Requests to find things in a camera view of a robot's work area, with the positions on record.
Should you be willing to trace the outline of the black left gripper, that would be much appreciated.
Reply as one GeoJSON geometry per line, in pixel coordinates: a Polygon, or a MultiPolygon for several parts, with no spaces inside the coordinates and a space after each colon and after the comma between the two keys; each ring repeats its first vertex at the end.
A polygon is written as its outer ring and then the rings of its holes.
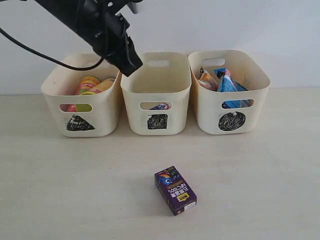
{"type": "Polygon", "coordinates": [[[93,51],[129,77],[143,62],[127,29],[130,24],[122,14],[91,12],[84,14],[84,40],[93,51]]]}

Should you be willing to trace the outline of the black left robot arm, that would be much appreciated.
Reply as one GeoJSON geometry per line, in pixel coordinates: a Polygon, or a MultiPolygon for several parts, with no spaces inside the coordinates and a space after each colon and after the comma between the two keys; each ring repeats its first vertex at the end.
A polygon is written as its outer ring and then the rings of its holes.
{"type": "Polygon", "coordinates": [[[138,0],[39,0],[37,3],[88,43],[93,51],[125,76],[143,62],[127,34],[129,22],[120,13],[128,6],[137,14],[138,0]]]}

